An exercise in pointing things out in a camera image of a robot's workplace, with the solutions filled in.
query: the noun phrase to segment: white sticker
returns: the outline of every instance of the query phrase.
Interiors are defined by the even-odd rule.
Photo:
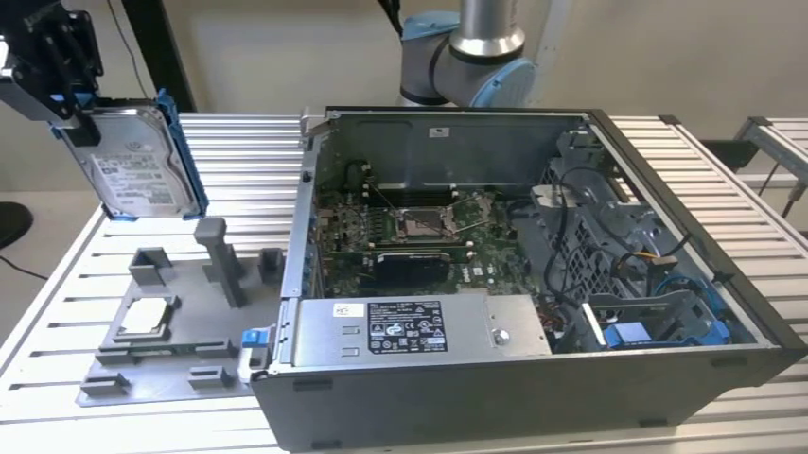
[[[335,317],[365,317],[365,305],[361,303],[337,303],[334,305]]]
[[[449,137],[449,136],[450,136],[449,128],[429,128],[429,138],[430,139],[440,139],[442,137]]]
[[[94,155],[92,159],[118,208],[174,205],[168,181],[151,154]]]

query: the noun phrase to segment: screw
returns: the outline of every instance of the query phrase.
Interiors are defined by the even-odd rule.
[[[498,346],[505,345],[510,341],[510,334],[504,329],[496,329],[493,331],[494,334],[494,343]]]

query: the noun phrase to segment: blue latch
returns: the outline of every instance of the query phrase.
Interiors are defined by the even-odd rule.
[[[247,329],[242,333],[242,348],[267,348],[269,331],[263,329]]]

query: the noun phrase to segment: aluminum table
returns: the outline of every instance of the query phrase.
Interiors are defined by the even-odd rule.
[[[808,244],[680,125],[614,117],[618,128],[796,332],[808,339]],[[301,159],[295,116],[183,114],[211,199],[238,254],[286,247]],[[253,397],[80,408],[79,385],[128,285],[138,247],[204,257],[179,219],[112,223],[96,211],[0,349],[4,452],[282,452]],[[808,361],[724,394],[677,428],[367,452],[808,452]]]

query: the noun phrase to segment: black cable on floor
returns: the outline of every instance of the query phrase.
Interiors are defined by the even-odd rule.
[[[13,262],[5,258],[3,255],[0,255],[0,261],[5,262],[5,264],[12,267],[15,270],[20,271],[24,274],[28,274],[30,276],[42,279],[43,281],[48,280],[48,276],[43,276],[42,274],[39,274],[38,272],[34,271],[28,271],[24,268],[17,267],[16,265],[13,265]]]

